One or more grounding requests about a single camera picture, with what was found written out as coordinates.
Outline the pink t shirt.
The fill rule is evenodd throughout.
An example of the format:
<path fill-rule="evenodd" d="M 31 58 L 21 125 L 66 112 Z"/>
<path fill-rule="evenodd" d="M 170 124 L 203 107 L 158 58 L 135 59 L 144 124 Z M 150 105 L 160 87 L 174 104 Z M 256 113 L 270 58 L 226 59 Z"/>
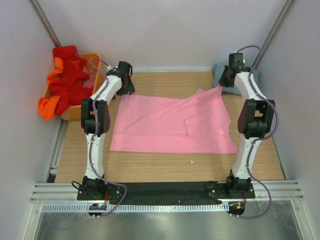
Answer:
<path fill-rule="evenodd" d="M 185 99 L 121 97 L 110 150 L 174 154 L 235 154 L 231 118 L 220 86 Z"/>

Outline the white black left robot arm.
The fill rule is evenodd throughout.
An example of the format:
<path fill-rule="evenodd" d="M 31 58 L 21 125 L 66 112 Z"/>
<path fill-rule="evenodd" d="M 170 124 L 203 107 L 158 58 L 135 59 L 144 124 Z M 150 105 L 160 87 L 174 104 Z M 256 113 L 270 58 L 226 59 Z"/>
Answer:
<path fill-rule="evenodd" d="M 120 61 L 117 67 L 106 64 L 107 73 L 97 69 L 104 77 L 102 85 L 89 98 L 81 102 L 80 124 L 87 141 L 87 166 L 82 184 L 78 187 L 78 200 L 101 200 L 107 193 L 103 167 L 104 141 L 110 129 L 109 103 L 116 95 L 135 92 L 131 80 L 133 67 Z"/>

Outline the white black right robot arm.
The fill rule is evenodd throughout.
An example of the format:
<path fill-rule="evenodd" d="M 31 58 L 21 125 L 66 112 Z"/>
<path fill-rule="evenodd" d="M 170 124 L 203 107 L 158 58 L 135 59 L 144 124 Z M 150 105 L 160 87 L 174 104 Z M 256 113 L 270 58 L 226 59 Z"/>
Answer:
<path fill-rule="evenodd" d="M 275 101 L 262 94 L 254 80 L 253 70 L 245 66 L 243 54 L 238 51 L 229 54 L 228 65 L 224 67 L 218 84 L 225 88 L 238 88 L 244 99 L 237 121 L 240 147 L 225 183 L 229 197 L 243 198 L 252 191 L 253 163 L 259 145 L 271 131 Z"/>

